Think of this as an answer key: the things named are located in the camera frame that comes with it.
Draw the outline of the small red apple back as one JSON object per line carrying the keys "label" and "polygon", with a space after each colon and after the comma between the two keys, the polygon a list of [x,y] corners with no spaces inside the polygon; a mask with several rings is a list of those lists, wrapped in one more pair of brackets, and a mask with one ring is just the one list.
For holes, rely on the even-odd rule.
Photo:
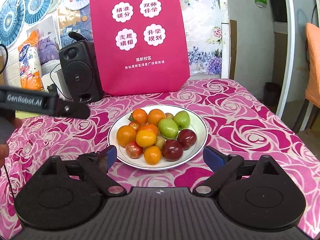
{"label": "small red apple back", "polygon": [[138,159],[143,154],[143,148],[135,141],[128,143],[125,147],[127,155],[132,159]]}

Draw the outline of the large orange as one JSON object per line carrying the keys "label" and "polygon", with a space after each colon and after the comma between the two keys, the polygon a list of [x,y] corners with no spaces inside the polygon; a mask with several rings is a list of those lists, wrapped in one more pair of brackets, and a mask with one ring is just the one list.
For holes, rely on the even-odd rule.
{"label": "large orange", "polygon": [[148,124],[158,126],[158,123],[166,118],[165,113],[160,109],[153,109],[148,113]]}
{"label": "large orange", "polygon": [[137,132],[133,127],[125,125],[117,130],[116,139],[120,146],[126,147],[127,144],[136,140],[136,135]]}

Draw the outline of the dark red plum back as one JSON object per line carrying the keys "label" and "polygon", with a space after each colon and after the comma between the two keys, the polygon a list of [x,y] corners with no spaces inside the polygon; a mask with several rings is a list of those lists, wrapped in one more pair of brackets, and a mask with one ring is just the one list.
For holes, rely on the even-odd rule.
{"label": "dark red plum back", "polygon": [[191,146],[195,145],[197,135],[190,129],[183,129],[177,136],[177,141],[180,143],[184,150],[188,150]]}

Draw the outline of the dark red plum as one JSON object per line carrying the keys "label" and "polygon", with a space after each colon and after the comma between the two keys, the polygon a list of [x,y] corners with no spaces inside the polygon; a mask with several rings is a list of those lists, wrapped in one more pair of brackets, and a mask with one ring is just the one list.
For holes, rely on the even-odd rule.
{"label": "dark red plum", "polygon": [[195,145],[197,135],[190,129],[183,129],[177,136],[177,141],[180,143],[184,150],[188,150],[191,146]]}
{"label": "dark red plum", "polygon": [[162,147],[162,155],[168,161],[177,161],[183,155],[183,147],[177,140],[167,140]]}

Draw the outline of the dark red plum front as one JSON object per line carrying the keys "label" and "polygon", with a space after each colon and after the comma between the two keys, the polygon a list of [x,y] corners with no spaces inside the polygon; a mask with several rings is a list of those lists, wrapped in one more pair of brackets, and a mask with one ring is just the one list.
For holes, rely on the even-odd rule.
{"label": "dark red plum front", "polygon": [[162,155],[168,161],[177,161],[183,155],[183,147],[177,140],[167,140],[162,147]]}

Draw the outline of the yellow orange small fruit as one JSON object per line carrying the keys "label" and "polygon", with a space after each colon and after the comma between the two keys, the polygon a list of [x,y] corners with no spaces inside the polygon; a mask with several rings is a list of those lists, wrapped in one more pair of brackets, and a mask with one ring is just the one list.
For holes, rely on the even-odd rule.
{"label": "yellow orange small fruit", "polygon": [[155,144],[157,136],[152,131],[141,130],[136,135],[136,143],[142,148],[147,148]]}

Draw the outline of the small orange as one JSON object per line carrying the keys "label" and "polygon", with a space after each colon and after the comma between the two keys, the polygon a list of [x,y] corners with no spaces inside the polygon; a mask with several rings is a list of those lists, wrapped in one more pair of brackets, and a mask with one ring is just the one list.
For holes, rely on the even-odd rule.
{"label": "small orange", "polygon": [[149,165],[156,165],[162,158],[161,150],[157,146],[150,146],[144,151],[144,159]]}

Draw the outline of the green apple back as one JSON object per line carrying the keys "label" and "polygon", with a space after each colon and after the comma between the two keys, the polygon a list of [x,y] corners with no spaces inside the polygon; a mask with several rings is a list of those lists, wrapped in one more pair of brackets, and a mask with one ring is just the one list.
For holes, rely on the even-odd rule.
{"label": "green apple back", "polygon": [[188,112],[186,112],[186,111],[178,112],[174,116],[173,120],[176,123],[176,125],[178,126],[179,130],[187,129],[190,125],[190,116],[189,116]]}

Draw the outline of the green apple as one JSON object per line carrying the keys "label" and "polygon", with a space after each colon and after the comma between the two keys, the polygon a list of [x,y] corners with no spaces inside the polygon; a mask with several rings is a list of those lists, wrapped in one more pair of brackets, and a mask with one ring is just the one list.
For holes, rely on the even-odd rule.
{"label": "green apple", "polygon": [[186,111],[178,112],[174,116],[173,120],[176,123],[176,125],[178,126],[179,130],[187,129],[190,125],[190,116],[189,116],[188,112],[186,112]]}
{"label": "green apple", "polygon": [[178,136],[179,129],[174,120],[164,118],[158,123],[158,129],[161,135],[166,139],[175,139]]}

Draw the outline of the mandarin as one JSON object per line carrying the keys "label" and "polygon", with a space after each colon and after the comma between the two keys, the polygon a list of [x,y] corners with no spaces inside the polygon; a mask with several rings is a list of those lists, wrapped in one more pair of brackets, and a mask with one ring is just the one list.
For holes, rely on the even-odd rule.
{"label": "mandarin", "polygon": [[150,132],[153,132],[156,136],[158,136],[159,134],[158,127],[154,124],[146,124],[146,125],[140,126],[138,131],[150,131]]}
{"label": "mandarin", "polygon": [[138,108],[130,114],[129,120],[135,121],[140,126],[143,126],[148,122],[148,114],[143,109]]}

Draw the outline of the green apple front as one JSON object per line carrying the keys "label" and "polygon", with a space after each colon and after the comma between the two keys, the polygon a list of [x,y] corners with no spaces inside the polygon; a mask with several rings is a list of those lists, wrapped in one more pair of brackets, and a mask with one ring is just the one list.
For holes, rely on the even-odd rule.
{"label": "green apple front", "polygon": [[158,129],[161,135],[166,139],[175,139],[178,136],[179,129],[174,120],[164,118],[158,123]]}

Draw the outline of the brown kiwi front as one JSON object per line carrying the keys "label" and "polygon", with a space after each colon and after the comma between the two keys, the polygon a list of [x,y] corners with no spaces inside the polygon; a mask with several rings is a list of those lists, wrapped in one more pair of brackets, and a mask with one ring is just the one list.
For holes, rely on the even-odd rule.
{"label": "brown kiwi front", "polygon": [[162,150],[164,144],[165,139],[162,136],[158,136],[154,145],[158,147],[160,150]]}

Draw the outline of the brown kiwi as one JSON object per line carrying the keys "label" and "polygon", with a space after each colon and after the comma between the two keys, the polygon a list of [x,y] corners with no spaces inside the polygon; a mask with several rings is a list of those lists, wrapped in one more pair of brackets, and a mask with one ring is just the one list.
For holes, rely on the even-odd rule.
{"label": "brown kiwi", "polygon": [[171,120],[174,118],[174,116],[171,113],[165,113],[165,117]]}
{"label": "brown kiwi", "polygon": [[165,139],[162,136],[158,136],[154,145],[158,147],[160,150],[162,150],[164,144]]}

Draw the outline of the large orange front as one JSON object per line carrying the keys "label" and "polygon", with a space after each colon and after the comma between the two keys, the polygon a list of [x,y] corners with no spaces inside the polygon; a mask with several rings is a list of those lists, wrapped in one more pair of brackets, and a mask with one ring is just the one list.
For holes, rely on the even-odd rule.
{"label": "large orange front", "polygon": [[158,126],[158,123],[166,118],[165,113],[160,109],[153,109],[148,113],[148,124]]}

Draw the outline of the red yellow apple front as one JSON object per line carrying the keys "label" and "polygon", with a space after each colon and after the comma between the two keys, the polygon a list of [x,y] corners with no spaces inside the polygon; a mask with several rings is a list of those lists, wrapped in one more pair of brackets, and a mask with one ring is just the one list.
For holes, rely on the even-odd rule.
{"label": "red yellow apple front", "polygon": [[140,128],[140,124],[136,121],[132,121],[129,123],[129,126],[131,126],[136,132],[138,132]]}

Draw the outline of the mandarin back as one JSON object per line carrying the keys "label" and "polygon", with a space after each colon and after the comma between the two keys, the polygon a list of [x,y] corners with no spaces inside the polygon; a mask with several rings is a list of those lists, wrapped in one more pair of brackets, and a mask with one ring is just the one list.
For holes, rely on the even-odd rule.
{"label": "mandarin back", "polygon": [[153,132],[156,136],[158,136],[159,134],[158,127],[154,124],[146,124],[146,125],[140,126],[138,131],[150,131],[150,132]]}

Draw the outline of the white coffee cup box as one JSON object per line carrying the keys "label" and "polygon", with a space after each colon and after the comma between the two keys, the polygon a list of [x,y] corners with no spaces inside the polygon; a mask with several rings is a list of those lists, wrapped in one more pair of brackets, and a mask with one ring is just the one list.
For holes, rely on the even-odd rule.
{"label": "white coffee cup box", "polygon": [[44,75],[41,81],[45,92],[56,92],[61,99],[72,101],[62,70]]}

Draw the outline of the orange paper cup pack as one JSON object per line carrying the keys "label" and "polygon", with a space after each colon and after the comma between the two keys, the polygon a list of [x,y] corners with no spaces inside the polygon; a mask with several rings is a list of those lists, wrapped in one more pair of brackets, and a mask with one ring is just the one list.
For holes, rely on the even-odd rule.
{"label": "orange paper cup pack", "polygon": [[18,47],[20,83],[24,89],[41,91],[41,63],[38,53],[39,35],[36,30]]}

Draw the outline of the black speaker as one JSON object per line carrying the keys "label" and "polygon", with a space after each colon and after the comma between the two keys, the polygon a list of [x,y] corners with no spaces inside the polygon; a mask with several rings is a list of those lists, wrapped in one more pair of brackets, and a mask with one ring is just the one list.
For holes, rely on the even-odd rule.
{"label": "black speaker", "polygon": [[74,102],[93,103],[103,98],[94,43],[76,41],[59,51],[61,69]]}

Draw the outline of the pink rose tablecloth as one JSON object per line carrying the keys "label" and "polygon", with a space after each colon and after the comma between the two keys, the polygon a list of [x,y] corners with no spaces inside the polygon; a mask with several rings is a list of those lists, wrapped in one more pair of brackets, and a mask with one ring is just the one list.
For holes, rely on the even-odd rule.
{"label": "pink rose tablecloth", "polygon": [[232,80],[191,80],[174,93],[110,95],[91,104],[87,120],[38,116],[24,119],[8,141],[9,156],[1,169],[1,236],[18,234],[13,196],[51,155],[75,159],[107,146],[113,123],[135,109],[175,105],[198,114],[208,129],[207,144],[224,154],[257,160],[272,156],[304,193],[306,210],[299,227],[319,234],[319,161],[281,119]]}

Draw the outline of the bedding poster purple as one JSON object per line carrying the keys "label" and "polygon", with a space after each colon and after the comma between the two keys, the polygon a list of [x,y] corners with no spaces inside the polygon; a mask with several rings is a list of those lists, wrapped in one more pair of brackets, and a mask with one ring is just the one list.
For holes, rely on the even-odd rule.
{"label": "bedding poster purple", "polygon": [[27,30],[27,35],[36,31],[38,35],[37,49],[42,75],[49,74],[59,62],[60,38],[52,16]]}

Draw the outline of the white ceramic plate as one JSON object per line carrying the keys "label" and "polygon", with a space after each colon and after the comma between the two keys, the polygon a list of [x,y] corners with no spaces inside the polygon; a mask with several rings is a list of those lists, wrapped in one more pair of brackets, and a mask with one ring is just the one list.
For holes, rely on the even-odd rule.
{"label": "white ceramic plate", "polygon": [[118,159],[149,171],[178,167],[201,152],[208,138],[204,121],[179,106],[146,106],[119,118],[107,141],[118,151]]}

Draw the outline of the black microphone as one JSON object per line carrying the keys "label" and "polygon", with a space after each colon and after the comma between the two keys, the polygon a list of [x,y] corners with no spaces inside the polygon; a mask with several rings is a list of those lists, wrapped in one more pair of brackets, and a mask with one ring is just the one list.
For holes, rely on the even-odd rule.
{"label": "black microphone", "polygon": [[75,31],[70,31],[68,33],[68,36],[72,39],[72,43],[78,42],[78,41],[88,41],[87,38],[85,38],[80,33],[77,33]]}

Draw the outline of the black trash bin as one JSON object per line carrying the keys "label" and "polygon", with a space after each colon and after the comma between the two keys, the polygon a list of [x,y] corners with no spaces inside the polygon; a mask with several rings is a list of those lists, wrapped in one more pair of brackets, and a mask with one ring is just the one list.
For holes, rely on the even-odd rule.
{"label": "black trash bin", "polygon": [[264,104],[276,106],[281,95],[281,86],[274,82],[266,82],[264,86]]}

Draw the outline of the blue paper fan left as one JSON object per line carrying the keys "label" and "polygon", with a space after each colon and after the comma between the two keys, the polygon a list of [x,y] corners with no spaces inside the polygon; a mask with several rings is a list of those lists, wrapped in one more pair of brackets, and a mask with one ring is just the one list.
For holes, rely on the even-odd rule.
{"label": "blue paper fan left", "polygon": [[6,0],[1,7],[1,44],[7,48],[17,40],[24,23],[25,1]]}

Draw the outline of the blue paper fan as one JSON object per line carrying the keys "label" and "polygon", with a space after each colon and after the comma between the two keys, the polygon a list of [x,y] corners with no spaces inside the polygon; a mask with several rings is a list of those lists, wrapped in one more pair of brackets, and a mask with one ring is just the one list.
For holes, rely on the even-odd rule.
{"label": "blue paper fan", "polygon": [[1,44],[7,48],[17,40],[24,23],[25,1],[6,0],[1,7]]}
{"label": "blue paper fan", "polygon": [[35,24],[42,20],[52,0],[24,0],[25,1],[25,17],[24,21],[28,25]]}

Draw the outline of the bedding poster blue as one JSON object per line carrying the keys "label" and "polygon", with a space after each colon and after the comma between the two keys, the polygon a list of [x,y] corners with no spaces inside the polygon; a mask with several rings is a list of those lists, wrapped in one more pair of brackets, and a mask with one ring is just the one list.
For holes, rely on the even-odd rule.
{"label": "bedding poster blue", "polygon": [[69,37],[71,31],[82,35],[88,41],[93,41],[90,5],[80,10],[69,10],[66,7],[59,7],[58,19],[62,48],[75,42],[74,39]]}

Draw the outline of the blue paper fan right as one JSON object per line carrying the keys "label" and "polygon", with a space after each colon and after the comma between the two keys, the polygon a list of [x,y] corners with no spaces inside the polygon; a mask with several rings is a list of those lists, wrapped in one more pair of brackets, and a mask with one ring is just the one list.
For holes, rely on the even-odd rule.
{"label": "blue paper fan right", "polygon": [[35,24],[42,20],[52,0],[24,0],[25,1],[25,17],[24,21],[28,25]]}

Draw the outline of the pink tote bag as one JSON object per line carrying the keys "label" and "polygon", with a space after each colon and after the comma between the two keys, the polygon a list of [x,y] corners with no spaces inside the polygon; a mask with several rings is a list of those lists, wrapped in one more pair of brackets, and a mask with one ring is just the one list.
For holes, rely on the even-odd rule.
{"label": "pink tote bag", "polygon": [[90,10],[105,92],[175,92],[189,79],[180,0],[90,0]]}

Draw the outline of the orange chair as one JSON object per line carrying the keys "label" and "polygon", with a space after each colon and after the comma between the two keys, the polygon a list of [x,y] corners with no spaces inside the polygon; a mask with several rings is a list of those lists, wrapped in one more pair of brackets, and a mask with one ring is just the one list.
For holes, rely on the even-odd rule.
{"label": "orange chair", "polygon": [[319,114],[319,27],[312,23],[307,23],[305,31],[310,61],[309,81],[305,90],[303,106],[293,126],[295,133],[299,131],[302,125],[309,103],[317,107],[317,113]]}

